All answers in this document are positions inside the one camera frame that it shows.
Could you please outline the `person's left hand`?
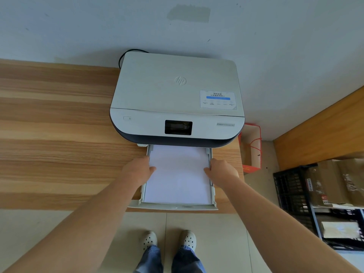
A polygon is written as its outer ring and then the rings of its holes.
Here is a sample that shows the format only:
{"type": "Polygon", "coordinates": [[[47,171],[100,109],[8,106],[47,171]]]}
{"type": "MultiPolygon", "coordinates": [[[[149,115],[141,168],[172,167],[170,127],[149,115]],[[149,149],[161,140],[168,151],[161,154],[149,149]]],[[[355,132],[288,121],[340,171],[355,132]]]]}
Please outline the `person's left hand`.
{"type": "Polygon", "coordinates": [[[145,178],[145,171],[149,167],[151,167],[149,156],[136,157],[123,167],[120,179],[128,185],[138,188],[148,181],[145,178]]]}

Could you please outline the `person's right hand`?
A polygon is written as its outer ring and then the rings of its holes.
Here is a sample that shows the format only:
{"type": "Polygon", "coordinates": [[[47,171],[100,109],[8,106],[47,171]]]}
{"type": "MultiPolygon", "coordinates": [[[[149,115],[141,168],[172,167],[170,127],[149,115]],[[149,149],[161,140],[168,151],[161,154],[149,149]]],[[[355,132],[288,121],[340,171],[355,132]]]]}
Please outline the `person's right hand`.
{"type": "Polygon", "coordinates": [[[216,180],[212,183],[222,189],[228,188],[240,180],[238,171],[225,160],[212,158],[209,168],[216,171],[216,180]]]}

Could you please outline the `person's right forearm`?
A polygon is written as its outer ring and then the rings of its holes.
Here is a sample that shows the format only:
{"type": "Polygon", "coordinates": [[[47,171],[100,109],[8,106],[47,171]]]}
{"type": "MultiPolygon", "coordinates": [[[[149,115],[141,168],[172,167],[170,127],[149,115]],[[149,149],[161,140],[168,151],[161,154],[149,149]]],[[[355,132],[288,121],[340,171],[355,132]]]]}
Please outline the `person's right forearm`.
{"type": "Polygon", "coordinates": [[[361,273],[236,176],[215,184],[229,198],[272,273],[361,273]]]}

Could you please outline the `person's left forearm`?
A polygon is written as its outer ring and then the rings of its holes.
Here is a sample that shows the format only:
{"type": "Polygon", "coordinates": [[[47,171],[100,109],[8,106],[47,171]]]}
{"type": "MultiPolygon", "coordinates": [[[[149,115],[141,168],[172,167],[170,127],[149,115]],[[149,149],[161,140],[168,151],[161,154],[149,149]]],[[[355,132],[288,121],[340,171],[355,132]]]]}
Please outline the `person's left forearm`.
{"type": "Polygon", "coordinates": [[[3,273],[96,273],[112,244],[141,172],[124,173],[75,210],[3,273]]]}

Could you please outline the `red paper bag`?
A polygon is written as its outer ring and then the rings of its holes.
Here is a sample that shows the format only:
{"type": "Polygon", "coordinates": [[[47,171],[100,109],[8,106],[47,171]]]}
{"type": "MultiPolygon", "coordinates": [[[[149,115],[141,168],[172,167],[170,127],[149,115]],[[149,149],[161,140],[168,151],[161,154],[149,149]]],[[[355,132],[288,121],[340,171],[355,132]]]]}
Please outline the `red paper bag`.
{"type": "Polygon", "coordinates": [[[244,124],[238,135],[243,174],[261,169],[261,128],[255,124],[244,124]]]}

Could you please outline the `white right clog shoe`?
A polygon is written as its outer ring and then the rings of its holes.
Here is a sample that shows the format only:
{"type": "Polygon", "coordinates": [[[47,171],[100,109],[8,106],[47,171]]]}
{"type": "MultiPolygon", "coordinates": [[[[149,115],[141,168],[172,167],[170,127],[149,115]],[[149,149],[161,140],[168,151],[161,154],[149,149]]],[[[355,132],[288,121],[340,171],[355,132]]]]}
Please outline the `white right clog shoe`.
{"type": "Polygon", "coordinates": [[[180,238],[178,242],[179,248],[189,249],[191,251],[195,251],[197,246],[197,239],[195,234],[190,230],[183,230],[180,233],[180,238]]]}

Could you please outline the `white clog shoe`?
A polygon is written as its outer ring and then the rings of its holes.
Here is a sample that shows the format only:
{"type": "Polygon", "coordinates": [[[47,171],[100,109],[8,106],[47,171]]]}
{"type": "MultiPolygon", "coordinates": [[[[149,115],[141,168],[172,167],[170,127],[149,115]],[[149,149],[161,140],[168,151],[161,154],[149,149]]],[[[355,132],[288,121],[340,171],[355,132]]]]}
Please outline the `white clog shoe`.
{"type": "Polygon", "coordinates": [[[158,246],[156,234],[153,231],[145,231],[141,236],[140,245],[143,252],[151,246],[158,246]]]}
{"type": "Polygon", "coordinates": [[[197,239],[195,234],[190,230],[183,230],[180,233],[180,238],[178,242],[179,248],[189,249],[191,251],[195,251],[197,246],[197,239]]]}

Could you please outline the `white left clog shoe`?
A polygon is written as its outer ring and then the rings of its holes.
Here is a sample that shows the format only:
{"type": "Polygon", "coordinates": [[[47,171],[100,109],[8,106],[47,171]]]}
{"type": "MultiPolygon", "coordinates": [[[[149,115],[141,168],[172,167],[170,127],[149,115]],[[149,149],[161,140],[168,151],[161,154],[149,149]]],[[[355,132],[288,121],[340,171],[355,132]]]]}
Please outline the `white left clog shoe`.
{"type": "Polygon", "coordinates": [[[143,252],[151,246],[158,246],[156,234],[153,231],[145,231],[141,236],[140,245],[143,252]]]}

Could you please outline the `white label sticker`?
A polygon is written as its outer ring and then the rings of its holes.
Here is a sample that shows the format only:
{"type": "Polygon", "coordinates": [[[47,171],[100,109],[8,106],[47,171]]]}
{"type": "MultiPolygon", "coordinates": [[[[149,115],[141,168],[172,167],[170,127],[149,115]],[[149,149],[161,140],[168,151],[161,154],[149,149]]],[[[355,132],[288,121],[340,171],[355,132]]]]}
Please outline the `white label sticker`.
{"type": "Polygon", "coordinates": [[[236,110],[234,92],[200,90],[200,107],[205,109],[236,110]]]}

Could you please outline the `white inkjet printer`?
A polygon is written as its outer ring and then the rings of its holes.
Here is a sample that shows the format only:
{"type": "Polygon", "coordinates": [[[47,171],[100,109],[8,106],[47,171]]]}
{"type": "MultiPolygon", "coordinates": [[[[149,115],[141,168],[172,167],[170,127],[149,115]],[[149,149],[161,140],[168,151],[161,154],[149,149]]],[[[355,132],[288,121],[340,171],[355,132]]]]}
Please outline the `white inkjet printer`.
{"type": "Polygon", "coordinates": [[[136,144],[225,146],[245,124],[236,65],[225,59],[127,52],[110,119],[124,139],[136,144]],[[200,90],[234,92],[237,109],[201,108],[200,90]]]}

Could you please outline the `black plastic crate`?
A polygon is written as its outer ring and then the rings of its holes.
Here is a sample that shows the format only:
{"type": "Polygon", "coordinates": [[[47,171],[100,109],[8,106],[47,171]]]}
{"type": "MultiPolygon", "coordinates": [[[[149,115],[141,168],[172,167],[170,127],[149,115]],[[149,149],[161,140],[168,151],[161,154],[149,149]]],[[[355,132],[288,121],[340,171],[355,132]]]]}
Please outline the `black plastic crate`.
{"type": "Polygon", "coordinates": [[[273,179],[281,209],[322,239],[305,178],[310,167],[313,164],[279,171],[273,179]]]}
{"type": "Polygon", "coordinates": [[[317,219],[320,232],[320,223],[322,221],[354,221],[359,225],[360,235],[359,239],[345,239],[345,238],[324,238],[321,234],[322,240],[334,250],[356,251],[364,252],[364,212],[362,209],[329,209],[329,208],[315,208],[315,216],[317,219]]]}

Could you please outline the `blue jeans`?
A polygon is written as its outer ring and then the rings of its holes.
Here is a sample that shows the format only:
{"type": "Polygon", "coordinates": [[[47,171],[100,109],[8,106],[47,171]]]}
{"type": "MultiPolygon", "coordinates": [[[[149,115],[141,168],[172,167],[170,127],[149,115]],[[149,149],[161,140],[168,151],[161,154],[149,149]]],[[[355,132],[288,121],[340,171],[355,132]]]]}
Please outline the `blue jeans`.
{"type": "MultiPolygon", "coordinates": [[[[161,251],[156,245],[145,250],[133,273],[163,273],[161,251]]],[[[173,258],[171,273],[206,273],[206,270],[193,248],[182,245],[173,258]]]]}

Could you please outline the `brown cardboard box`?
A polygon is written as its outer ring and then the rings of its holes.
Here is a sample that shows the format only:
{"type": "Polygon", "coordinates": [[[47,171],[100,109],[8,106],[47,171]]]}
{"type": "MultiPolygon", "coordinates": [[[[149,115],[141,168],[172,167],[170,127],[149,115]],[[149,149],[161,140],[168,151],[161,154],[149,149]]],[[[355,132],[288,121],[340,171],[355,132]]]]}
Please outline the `brown cardboard box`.
{"type": "Polygon", "coordinates": [[[350,204],[337,162],[338,160],[324,160],[306,169],[305,181],[312,206],[333,207],[350,204]]]}
{"type": "Polygon", "coordinates": [[[350,204],[364,208],[364,158],[339,160],[337,164],[350,204]]]}

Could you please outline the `wooden cabinet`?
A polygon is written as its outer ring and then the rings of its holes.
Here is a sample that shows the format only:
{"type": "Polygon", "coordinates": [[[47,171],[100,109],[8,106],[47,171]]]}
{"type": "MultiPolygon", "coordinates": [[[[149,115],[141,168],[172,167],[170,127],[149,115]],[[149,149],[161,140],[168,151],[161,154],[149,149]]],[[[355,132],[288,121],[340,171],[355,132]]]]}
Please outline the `wooden cabinet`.
{"type": "Polygon", "coordinates": [[[364,86],[273,143],[280,170],[364,152],[364,86]]]}

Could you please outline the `beige wrapped package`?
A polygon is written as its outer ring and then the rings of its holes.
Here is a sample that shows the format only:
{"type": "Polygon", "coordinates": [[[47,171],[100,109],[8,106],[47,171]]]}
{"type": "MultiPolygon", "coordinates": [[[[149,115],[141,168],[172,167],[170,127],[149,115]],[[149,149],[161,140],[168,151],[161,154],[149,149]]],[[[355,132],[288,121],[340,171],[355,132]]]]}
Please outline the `beige wrapped package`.
{"type": "Polygon", "coordinates": [[[361,237],[359,225],[354,221],[322,221],[320,227],[324,238],[359,239],[361,237]]]}

